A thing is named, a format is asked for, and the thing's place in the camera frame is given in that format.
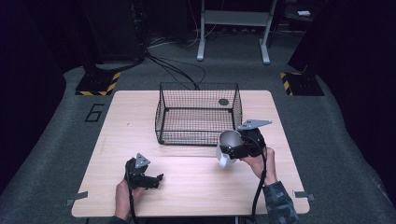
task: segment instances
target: white cup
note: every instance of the white cup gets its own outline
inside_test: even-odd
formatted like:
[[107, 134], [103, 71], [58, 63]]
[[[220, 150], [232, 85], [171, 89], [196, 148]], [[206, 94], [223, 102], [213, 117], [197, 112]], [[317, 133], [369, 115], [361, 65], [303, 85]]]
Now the white cup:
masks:
[[230, 131], [224, 131], [221, 133], [219, 136], [219, 141], [218, 145], [216, 148], [216, 156], [219, 160], [219, 165], [221, 168], [225, 168], [226, 166], [233, 164], [236, 159], [231, 160], [230, 156], [226, 153], [222, 153], [220, 146], [223, 147], [238, 147], [243, 145], [244, 142], [241, 139], [241, 135], [239, 132], [230, 130]]

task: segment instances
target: sleeve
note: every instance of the sleeve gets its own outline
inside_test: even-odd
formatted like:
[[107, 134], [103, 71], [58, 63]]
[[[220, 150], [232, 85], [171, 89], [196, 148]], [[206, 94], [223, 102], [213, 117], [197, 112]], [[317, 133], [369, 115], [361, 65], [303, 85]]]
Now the sleeve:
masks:
[[114, 216], [110, 219], [108, 224], [127, 224], [127, 222], [122, 218]]
[[271, 224], [299, 223], [293, 201], [286, 192], [282, 182], [277, 181], [272, 185], [263, 187], [262, 191], [265, 196], [265, 204]]

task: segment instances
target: metal bracket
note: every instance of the metal bracket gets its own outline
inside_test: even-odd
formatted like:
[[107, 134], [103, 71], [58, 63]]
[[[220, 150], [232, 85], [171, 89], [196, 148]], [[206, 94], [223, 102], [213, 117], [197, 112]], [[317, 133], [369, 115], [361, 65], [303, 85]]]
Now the metal bracket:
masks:
[[315, 200], [315, 196], [313, 194], [308, 194], [305, 191], [293, 191], [293, 195], [296, 198], [306, 198], [308, 201]]
[[134, 164], [134, 168], [140, 168], [142, 166], [145, 165], [149, 165], [150, 161], [148, 159], [146, 159], [146, 157], [144, 157], [142, 154], [137, 153], [136, 155], [136, 163]]
[[271, 120], [248, 119], [238, 127], [238, 130], [252, 130], [271, 123]]
[[75, 195], [73, 199], [67, 199], [64, 203], [65, 207], [73, 206], [74, 202], [79, 199], [88, 198], [88, 191], [84, 191]]

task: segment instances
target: black cable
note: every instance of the black cable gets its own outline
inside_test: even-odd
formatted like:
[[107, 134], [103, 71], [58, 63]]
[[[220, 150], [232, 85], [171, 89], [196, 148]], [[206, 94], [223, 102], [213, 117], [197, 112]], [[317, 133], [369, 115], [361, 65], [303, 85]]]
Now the black cable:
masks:
[[182, 62], [179, 62], [179, 61], [176, 61], [176, 60], [165, 59], [165, 58], [157, 58], [157, 57], [152, 56], [152, 55], [149, 54], [148, 52], [147, 52], [147, 57], [148, 57], [149, 59], [151, 59], [154, 63], [156, 63], [156, 64], [158, 64], [159, 66], [161, 66], [168, 74], [170, 74], [170, 75], [172, 76], [172, 78], [174, 78], [178, 83], [180, 83], [180, 84], [181, 84], [183, 87], [185, 87], [186, 89], [189, 90], [189, 88], [188, 88], [187, 86], [185, 86], [182, 82], [180, 82], [180, 81], [172, 74], [171, 71], [176, 72], [176, 73], [182, 75], [183, 77], [185, 77], [187, 80], [189, 80], [189, 81], [192, 83], [192, 85], [194, 86], [194, 89], [195, 89], [196, 91], [200, 90], [199, 85], [202, 83], [202, 81], [203, 81], [204, 78], [205, 78], [205, 69], [204, 69], [204, 68], [202, 68], [202, 67], [200, 67], [200, 66], [197, 66], [197, 65], [194, 65], [194, 64], [184, 63], [184, 64], [188, 64], [188, 65], [191, 65], [191, 66], [195, 66], [195, 67], [201, 68], [201, 69], [204, 71], [203, 78], [197, 83], [197, 82], [195, 82], [189, 75], [187, 75], [185, 72], [183, 72], [182, 70], [180, 70], [180, 69], [178, 69], [177, 67], [173, 66], [172, 64], [165, 62], [164, 60], [172, 61], [172, 62], [178, 62], [178, 63], [182, 63]]
[[131, 206], [131, 216], [134, 224], [139, 224], [136, 213], [134, 212], [134, 196], [132, 195], [131, 189], [129, 189], [129, 205]]
[[148, 47], [156, 46], [156, 45], [161, 45], [163, 43], [166, 43], [169, 41], [169, 38], [166, 36], [162, 35], [154, 35], [151, 37], [148, 41]]
[[253, 205], [252, 205], [252, 208], [251, 208], [251, 218], [250, 218], [250, 221], [251, 221], [252, 223], [256, 224], [256, 223], [257, 223], [257, 220], [256, 220], [256, 207], [257, 207], [257, 201], [259, 200], [260, 193], [262, 192], [262, 185], [264, 184], [265, 177], [267, 176], [267, 158], [264, 156], [264, 150], [265, 150], [265, 155], [267, 154], [267, 153], [266, 153], [266, 151], [267, 151], [267, 146], [266, 146], [265, 143], [264, 143], [264, 148], [261, 148], [260, 145], [259, 145], [259, 143], [257, 143], [255, 140], [253, 140], [253, 138], [251, 138], [251, 137], [249, 137], [249, 136], [244, 136], [244, 138], [247, 138], [247, 139], [249, 139], [250, 141], [252, 141], [252, 142], [255, 143], [255, 145], [257, 146], [258, 150], [261, 152], [261, 155], [262, 155], [262, 162], [263, 162], [263, 164], [264, 164], [264, 167], [263, 167], [263, 170], [262, 170], [262, 176], [261, 176], [261, 178], [260, 178], [260, 183], [259, 183], [259, 186], [257, 187], [256, 194], [254, 195]]
[[[166, 60], [166, 61], [171, 61], [171, 62], [175, 62], [175, 63], [183, 63], [183, 62], [180, 62], [180, 61], [177, 61], [177, 60], [172, 60], [172, 59], [166, 59], [166, 58], [157, 58], [157, 59], [160, 59], [160, 60]], [[204, 74], [203, 74], [203, 76], [202, 76], [202, 78], [201, 78], [201, 80], [198, 82], [198, 86], [204, 81], [204, 79], [205, 79], [205, 77], [206, 77], [206, 71], [205, 71], [205, 69], [203, 68], [203, 67], [201, 67], [201, 66], [198, 66], [198, 65], [195, 65], [195, 64], [192, 64], [192, 63], [183, 63], [183, 64], [186, 64], [186, 65], [190, 65], [190, 66], [194, 66], [194, 67], [197, 67], [197, 68], [200, 68], [203, 72], [204, 72]]]

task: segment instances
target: gray carpet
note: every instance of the gray carpet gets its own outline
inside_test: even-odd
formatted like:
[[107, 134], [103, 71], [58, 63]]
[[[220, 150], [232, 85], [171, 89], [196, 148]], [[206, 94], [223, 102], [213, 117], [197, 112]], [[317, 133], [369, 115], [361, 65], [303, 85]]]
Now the gray carpet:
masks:
[[[241, 90], [273, 94], [305, 190], [315, 195], [302, 223], [396, 223], [396, 210], [382, 190], [381, 180], [349, 137], [340, 109], [320, 78], [323, 97], [287, 96], [279, 73], [287, 66], [300, 36], [276, 34], [269, 49], [271, 64], [263, 65], [259, 36], [219, 36], [207, 40], [205, 60], [196, 61], [198, 43], [186, 48], [167, 44], [149, 49], [156, 57], [202, 66], [205, 82], [236, 82]], [[202, 70], [173, 63], [194, 80]], [[107, 64], [117, 67], [121, 64]], [[73, 198], [90, 161], [113, 94], [76, 96], [82, 68], [64, 74], [64, 98], [30, 156], [0, 197], [0, 223], [85, 223], [65, 207]], [[175, 75], [180, 81], [187, 81]], [[120, 75], [115, 91], [158, 90], [160, 82], [175, 81], [146, 59]], [[98, 122], [84, 122], [93, 104], [104, 104]], [[106, 223], [108, 218], [91, 218]], [[259, 223], [268, 223], [266, 216]]]

